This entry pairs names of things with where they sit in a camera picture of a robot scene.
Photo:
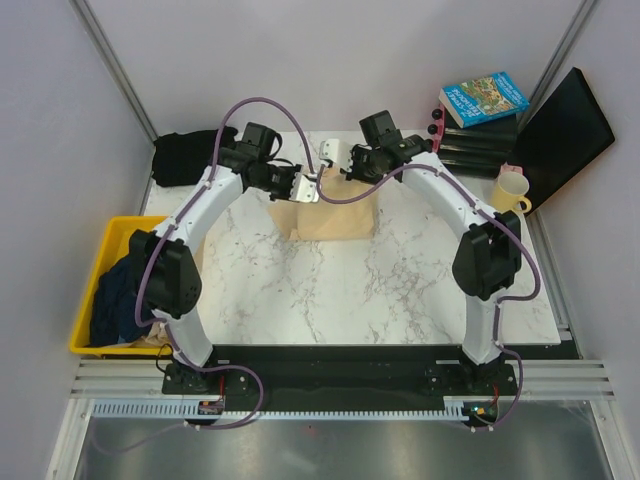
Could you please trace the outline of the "cream yellow t-shirt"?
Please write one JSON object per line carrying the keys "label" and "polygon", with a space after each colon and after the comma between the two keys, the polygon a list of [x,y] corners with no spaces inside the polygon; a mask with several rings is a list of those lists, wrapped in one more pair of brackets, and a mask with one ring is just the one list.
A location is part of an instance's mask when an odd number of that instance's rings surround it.
{"label": "cream yellow t-shirt", "polygon": [[372,238],[377,227],[378,197],[345,205],[276,201],[267,211],[287,241],[337,241]]}

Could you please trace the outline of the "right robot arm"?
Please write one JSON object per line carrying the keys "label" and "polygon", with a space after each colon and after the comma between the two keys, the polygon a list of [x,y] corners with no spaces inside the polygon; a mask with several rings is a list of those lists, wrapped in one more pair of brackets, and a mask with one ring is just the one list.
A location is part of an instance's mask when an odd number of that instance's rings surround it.
{"label": "right robot arm", "polygon": [[462,350],[469,362],[458,368],[467,392],[483,392],[494,381],[490,364],[496,345],[495,308],[522,266],[520,220],[500,213],[474,196],[418,135],[403,136],[386,110],[359,121],[362,145],[350,148],[347,180],[373,190],[395,180],[425,199],[454,233],[458,247],[452,263],[457,286],[465,294],[466,325]]}

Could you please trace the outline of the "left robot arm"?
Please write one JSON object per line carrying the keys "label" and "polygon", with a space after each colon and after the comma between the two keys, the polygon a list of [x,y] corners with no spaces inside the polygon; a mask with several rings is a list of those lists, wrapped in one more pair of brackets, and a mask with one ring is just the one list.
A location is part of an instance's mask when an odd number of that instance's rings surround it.
{"label": "left robot arm", "polygon": [[198,393],[215,389],[220,371],[208,362],[213,345],[197,311],[202,280],[194,255],[220,215],[248,189],[263,190],[273,200],[290,198],[302,167],[273,163],[282,144],[275,130],[248,123],[232,147],[214,150],[218,161],[204,169],[174,213],[130,237],[136,325],[165,325],[174,354],[187,365],[185,382]]}

